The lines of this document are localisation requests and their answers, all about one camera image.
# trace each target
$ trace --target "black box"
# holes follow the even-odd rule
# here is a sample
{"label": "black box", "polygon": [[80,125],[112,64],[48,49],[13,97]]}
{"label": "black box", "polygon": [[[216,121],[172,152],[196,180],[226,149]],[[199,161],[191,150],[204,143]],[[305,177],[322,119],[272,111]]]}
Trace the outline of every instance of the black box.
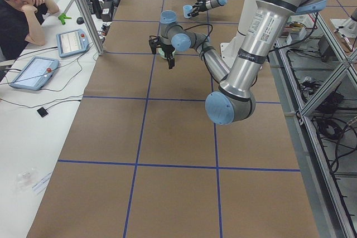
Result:
{"label": "black box", "polygon": [[113,1],[104,1],[102,11],[102,21],[111,22],[113,18],[114,4]]}

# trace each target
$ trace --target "black clamp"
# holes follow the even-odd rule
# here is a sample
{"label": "black clamp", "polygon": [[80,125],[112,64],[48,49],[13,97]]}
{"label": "black clamp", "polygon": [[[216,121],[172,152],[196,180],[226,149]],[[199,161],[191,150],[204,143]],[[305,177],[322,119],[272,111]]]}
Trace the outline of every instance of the black clamp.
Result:
{"label": "black clamp", "polygon": [[175,67],[175,58],[173,56],[175,48],[172,45],[166,45],[162,43],[160,36],[150,36],[149,46],[151,48],[151,53],[153,53],[154,55],[156,54],[156,49],[161,48],[163,53],[165,54],[164,57],[168,62],[168,68],[172,69],[173,67]]}

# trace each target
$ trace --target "person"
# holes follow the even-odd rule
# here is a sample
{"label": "person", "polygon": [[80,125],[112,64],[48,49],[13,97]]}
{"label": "person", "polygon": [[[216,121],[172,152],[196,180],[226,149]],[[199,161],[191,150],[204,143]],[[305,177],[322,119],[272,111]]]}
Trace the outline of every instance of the person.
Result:
{"label": "person", "polygon": [[0,47],[5,59],[18,58],[28,43],[43,46],[43,15],[58,11],[54,0],[0,0]]}

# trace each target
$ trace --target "white table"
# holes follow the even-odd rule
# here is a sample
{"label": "white table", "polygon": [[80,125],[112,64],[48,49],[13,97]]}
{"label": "white table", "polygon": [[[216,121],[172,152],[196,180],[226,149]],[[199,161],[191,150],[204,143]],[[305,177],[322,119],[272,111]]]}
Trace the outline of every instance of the white table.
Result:
{"label": "white table", "polygon": [[[57,19],[68,3],[69,0],[60,0],[61,11],[50,15],[43,23],[47,44],[42,47],[29,44],[23,54],[57,46],[57,33],[78,28],[87,32],[84,24],[76,24],[80,13],[75,3],[66,13],[72,17],[71,20],[66,20],[66,25],[63,26]],[[97,29],[100,29],[103,22],[94,16],[93,20]],[[48,89],[61,89],[80,70],[79,64],[75,61],[79,55],[61,59],[57,50],[42,51],[20,57],[12,67],[22,69],[35,55],[59,59],[60,66],[73,62],[57,70],[45,85],[45,88]],[[18,104],[35,106],[55,99],[79,96],[83,94],[89,81],[96,57],[97,52],[92,46],[79,59],[83,70],[60,92],[18,90],[4,85],[6,83],[4,78],[0,83],[0,98]],[[8,81],[12,81],[16,75],[15,72],[9,72],[6,78]],[[16,187],[17,175],[35,168],[36,181],[39,181],[53,171],[79,104],[78,101],[58,104],[49,109],[49,114],[42,118],[36,111],[38,108],[22,108],[0,101],[0,237],[26,237],[45,191],[35,194],[31,187],[19,190]]]}

